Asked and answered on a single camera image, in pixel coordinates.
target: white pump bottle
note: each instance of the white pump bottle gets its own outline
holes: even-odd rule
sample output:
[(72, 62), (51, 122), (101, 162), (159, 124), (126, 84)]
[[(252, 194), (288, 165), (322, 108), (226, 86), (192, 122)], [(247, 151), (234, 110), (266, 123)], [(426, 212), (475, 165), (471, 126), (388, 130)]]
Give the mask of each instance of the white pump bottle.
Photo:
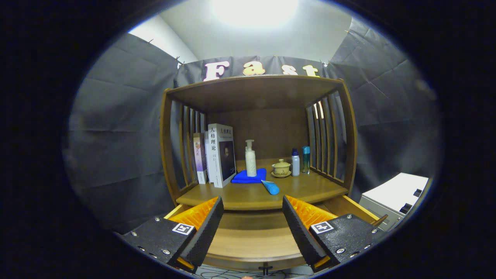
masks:
[(254, 140), (246, 140), (247, 145), (245, 147), (245, 160), (247, 164), (247, 176), (255, 177), (256, 176), (256, 161), (255, 161), (255, 150), (251, 149), (251, 143)]

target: blue tube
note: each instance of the blue tube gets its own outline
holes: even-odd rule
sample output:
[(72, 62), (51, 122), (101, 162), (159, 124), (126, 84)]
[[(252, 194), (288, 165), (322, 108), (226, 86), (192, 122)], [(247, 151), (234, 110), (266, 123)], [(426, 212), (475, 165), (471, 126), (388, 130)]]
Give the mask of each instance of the blue tube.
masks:
[(262, 183), (271, 195), (277, 195), (279, 193), (279, 187), (274, 182), (262, 180)]

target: blue towel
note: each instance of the blue towel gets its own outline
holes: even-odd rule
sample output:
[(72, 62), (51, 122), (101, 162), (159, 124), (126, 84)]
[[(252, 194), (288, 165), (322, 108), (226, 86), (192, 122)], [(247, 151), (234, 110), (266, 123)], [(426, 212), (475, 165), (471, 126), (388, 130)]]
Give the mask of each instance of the blue towel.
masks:
[(238, 173), (232, 180), (231, 183), (260, 183), (265, 180), (267, 176), (266, 169), (257, 169), (255, 177), (247, 176), (247, 171), (242, 171)]

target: ceiling light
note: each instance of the ceiling light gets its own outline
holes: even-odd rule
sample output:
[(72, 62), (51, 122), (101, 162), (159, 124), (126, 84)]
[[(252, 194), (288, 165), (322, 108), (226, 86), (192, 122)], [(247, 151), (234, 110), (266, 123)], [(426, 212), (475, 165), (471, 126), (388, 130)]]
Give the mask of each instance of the ceiling light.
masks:
[(275, 27), (295, 14), (298, 0), (211, 0), (213, 13), (224, 24), (245, 28)]

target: gaiwan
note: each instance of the gaiwan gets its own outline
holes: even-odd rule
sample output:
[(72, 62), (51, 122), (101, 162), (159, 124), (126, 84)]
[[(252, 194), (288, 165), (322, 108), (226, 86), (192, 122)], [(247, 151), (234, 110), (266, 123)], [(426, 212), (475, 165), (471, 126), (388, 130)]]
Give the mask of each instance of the gaiwan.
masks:
[(272, 167), (274, 168), (272, 175), (279, 178), (286, 177), (291, 174), (291, 171), (289, 170), (290, 166), (291, 164), (285, 162), (284, 159), (279, 159), (279, 163), (275, 163), (272, 165)]

